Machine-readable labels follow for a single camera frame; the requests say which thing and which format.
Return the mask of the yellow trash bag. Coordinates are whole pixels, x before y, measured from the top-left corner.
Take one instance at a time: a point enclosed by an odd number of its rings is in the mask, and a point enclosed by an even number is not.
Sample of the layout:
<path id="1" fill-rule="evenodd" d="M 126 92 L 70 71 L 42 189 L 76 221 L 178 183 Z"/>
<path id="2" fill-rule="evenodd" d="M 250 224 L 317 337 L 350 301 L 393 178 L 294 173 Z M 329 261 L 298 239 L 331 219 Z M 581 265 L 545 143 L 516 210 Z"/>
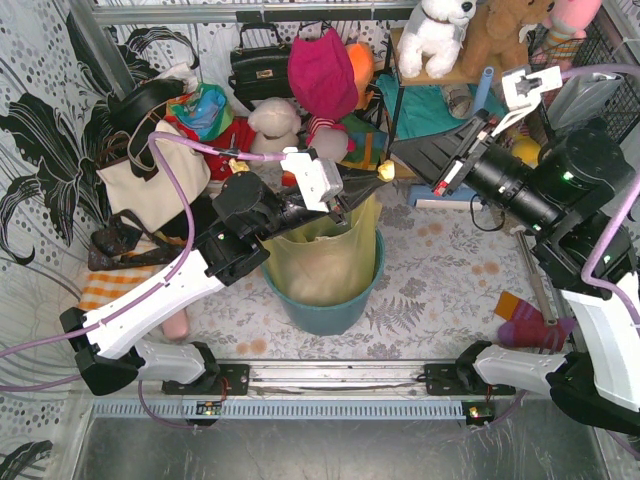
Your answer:
<path id="1" fill-rule="evenodd" d="M 381 170 L 383 180 L 395 174 L 389 163 Z M 270 253 L 265 266 L 276 287 L 310 306 L 334 306 L 358 296 L 372 281 L 380 213 L 374 192 L 349 212 L 345 225 L 323 218 L 264 241 Z"/>

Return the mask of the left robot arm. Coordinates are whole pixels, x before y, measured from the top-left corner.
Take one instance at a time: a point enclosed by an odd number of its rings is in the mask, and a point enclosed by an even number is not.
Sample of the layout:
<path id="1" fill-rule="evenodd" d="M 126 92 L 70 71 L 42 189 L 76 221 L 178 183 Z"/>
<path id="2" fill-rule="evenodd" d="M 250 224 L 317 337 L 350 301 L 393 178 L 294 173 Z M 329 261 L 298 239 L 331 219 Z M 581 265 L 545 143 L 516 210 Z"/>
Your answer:
<path id="1" fill-rule="evenodd" d="M 210 223 L 181 256 L 122 297 L 91 311 L 71 308 L 60 321 L 82 379 L 96 396 L 135 381 L 160 381 L 173 395 L 210 394 L 221 368 L 203 342 L 145 340 L 194 301 L 228 287 L 269 256 L 262 243 L 321 218 L 297 187 L 274 192 L 257 174 L 231 175 L 213 200 Z"/>

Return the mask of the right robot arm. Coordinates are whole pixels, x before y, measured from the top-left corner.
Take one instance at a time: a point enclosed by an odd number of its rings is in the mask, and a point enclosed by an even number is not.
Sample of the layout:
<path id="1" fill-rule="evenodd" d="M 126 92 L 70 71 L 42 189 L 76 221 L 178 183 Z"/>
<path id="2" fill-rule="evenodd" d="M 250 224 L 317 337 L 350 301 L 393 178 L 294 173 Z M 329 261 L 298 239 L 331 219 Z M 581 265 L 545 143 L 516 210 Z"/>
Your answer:
<path id="1" fill-rule="evenodd" d="M 466 185 L 534 236 L 532 254 L 570 305 L 585 350 L 532 354 L 478 341 L 457 359 L 468 389 L 505 385 L 549 397 L 571 419 L 614 432 L 639 431 L 639 272 L 622 214 L 604 206 L 634 196 L 639 178 L 600 129 L 548 143 L 530 167 L 494 141 L 479 112 L 440 134 L 391 150 L 435 193 Z"/>

